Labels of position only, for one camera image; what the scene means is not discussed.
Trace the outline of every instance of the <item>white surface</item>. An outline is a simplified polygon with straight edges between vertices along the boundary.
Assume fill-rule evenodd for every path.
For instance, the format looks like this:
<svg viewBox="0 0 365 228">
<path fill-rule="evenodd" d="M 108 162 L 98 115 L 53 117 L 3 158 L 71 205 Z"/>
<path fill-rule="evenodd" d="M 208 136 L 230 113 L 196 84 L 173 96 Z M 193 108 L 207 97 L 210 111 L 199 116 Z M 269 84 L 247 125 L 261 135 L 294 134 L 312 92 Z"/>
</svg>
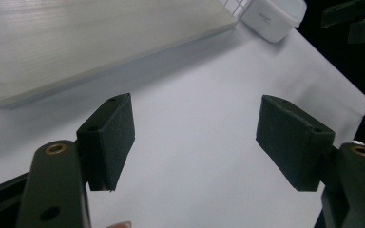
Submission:
<svg viewBox="0 0 365 228">
<path fill-rule="evenodd" d="M 218 0 L 2 0 L 0 105 L 236 23 Z"/>
<path fill-rule="evenodd" d="M 93 227 L 313 227 L 318 193 L 298 193 L 255 141 L 262 94 L 285 98 L 349 141 L 365 97 L 294 30 L 272 45 L 244 24 L 0 109 L 0 183 L 34 151 L 75 140 L 107 98 L 131 92 L 136 142 L 115 192 L 89 193 Z"/>
</svg>

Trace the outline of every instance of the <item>white table surface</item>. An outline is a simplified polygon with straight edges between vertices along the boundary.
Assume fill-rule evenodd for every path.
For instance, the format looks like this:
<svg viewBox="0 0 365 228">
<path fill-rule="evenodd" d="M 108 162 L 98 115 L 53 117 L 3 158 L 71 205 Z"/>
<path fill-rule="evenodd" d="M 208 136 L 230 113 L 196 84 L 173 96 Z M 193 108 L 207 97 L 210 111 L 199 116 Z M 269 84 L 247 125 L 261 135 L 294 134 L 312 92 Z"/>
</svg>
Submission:
<svg viewBox="0 0 365 228">
<path fill-rule="evenodd" d="M 365 97 L 295 30 L 270 44 L 246 27 L 174 47 L 12 108 L 0 108 L 0 183 L 34 151 L 76 139 L 107 98 L 130 92 L 136 141 L 115 192 L 89 192 L 93 227 L 313 227 L 299 193 L 255 141 L 260 98 L 287 99 L 350 141 Z"/>
</svg>

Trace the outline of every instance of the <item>brass insert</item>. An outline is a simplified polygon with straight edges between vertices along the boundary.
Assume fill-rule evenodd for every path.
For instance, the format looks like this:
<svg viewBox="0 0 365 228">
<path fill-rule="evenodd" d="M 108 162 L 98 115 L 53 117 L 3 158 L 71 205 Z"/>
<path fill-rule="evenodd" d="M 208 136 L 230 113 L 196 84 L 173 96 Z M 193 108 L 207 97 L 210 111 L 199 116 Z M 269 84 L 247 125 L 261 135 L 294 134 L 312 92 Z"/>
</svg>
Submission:
<svg viewBox="0 0 365 228">
<path fill-rule="evenodd" d="M 65 144 L 56 143 L 56 144 L 49 145 L 46 148 L 46 153 L 48 155 L 56 155 L 56 154 L 64 152 L 65 150 L 67 150 L 67 146 Z"/>
<path fill-rule="evenodd" d="M 365 157 L 365 147 L 353 146 L 351 149 L 353 152 L 357 153 L 358 155 Z"/>
</svg>

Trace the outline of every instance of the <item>fingertip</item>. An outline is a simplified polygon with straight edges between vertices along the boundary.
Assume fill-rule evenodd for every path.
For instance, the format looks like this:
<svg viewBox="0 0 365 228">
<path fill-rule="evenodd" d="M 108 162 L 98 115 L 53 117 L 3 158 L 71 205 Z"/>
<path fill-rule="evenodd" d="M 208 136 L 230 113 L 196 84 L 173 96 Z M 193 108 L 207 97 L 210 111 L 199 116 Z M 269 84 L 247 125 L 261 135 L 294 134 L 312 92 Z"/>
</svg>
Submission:
<svg viewBox="0 0 365 228">
<path fill-rule="evenodd" d="M 131 228 L 131 227 L 132 227 L 132 222 L 124 221 L 124 222 L 120 222 L 120 223 L 110 225 L 107 228 Z"/>
</svg>

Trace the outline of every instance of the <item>white box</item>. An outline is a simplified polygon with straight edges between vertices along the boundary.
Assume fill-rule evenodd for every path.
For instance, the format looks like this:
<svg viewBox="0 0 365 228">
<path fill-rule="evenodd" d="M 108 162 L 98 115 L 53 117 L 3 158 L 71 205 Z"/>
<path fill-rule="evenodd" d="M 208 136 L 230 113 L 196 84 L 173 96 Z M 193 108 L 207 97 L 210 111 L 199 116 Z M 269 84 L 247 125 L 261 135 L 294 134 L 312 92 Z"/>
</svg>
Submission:
<svg viewBox="0 0 365 228">
<path fill-rule="evenodd" d="M 307 5 L 303 0 L 253 0 L 241 20 L 270 42 L 278 42 L 298 27 Z"/>
</svg>

